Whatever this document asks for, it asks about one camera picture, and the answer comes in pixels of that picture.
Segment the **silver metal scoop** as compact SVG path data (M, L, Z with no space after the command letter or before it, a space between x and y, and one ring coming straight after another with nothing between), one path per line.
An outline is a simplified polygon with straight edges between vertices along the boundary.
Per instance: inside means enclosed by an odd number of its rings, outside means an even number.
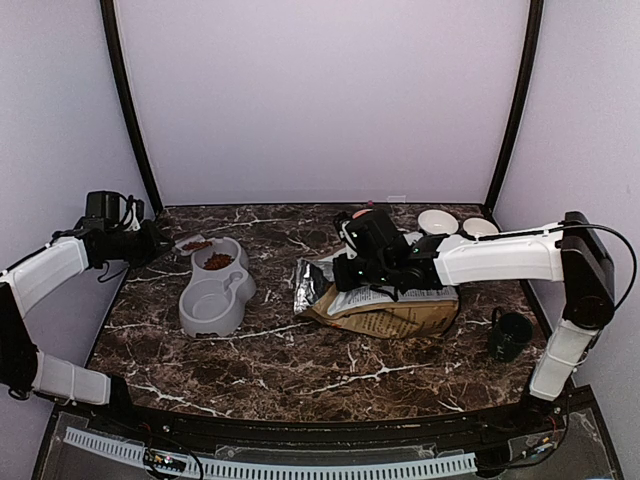
M210 240L201 234L194 234L175 241L173 252L180 256L190 256L194 252L212 245Z

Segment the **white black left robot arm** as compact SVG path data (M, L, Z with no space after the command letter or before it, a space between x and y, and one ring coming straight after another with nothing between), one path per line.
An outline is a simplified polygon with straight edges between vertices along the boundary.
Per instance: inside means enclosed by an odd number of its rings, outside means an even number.
M144 215L132 195L92 191L75 226L57 231L36 252L1 272L1 384L26 400L36 393L61 402L103 406L101 417L120 436L141 427L140 412L124 399L126 383L39 349L25 325L29 312L69 280L113 261L132 268L169 252L174 241Z

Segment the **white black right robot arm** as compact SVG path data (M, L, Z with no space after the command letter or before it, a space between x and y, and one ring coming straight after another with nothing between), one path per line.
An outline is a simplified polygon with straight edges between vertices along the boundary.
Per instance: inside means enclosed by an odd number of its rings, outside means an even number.
M423 234L409 242L380 209L338 213L333 225L346 250L333 260L336 288L367 286L392 299L409 290L440 290L484 281L561 283L565 306L529 381L528 396L510 413L521 434L534 432L580 361L625 302L616 294L614 261L602 232L579 211L532 229L490 235Z

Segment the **brown pet food bag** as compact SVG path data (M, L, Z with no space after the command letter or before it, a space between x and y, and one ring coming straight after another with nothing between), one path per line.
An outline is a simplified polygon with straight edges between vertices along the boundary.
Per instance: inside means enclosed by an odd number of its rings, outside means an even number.
M454 287L410 290L397 300L386 287L340 292L333 282L332 259L297 260L294 314L320 324L382 339L436 337L444 334L460 310Z

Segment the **translucent double pet bowl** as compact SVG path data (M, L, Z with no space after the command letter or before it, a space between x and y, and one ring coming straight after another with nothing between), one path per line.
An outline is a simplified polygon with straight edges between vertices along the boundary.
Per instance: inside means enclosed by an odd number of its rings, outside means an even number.
M229 237L210 238L210 245L191 255L192 275L178 307L184 332L191 336L226 337L242 323L247 302L256 293L243 247ZM205 264L214 255L227 255L228 265L214 270Z

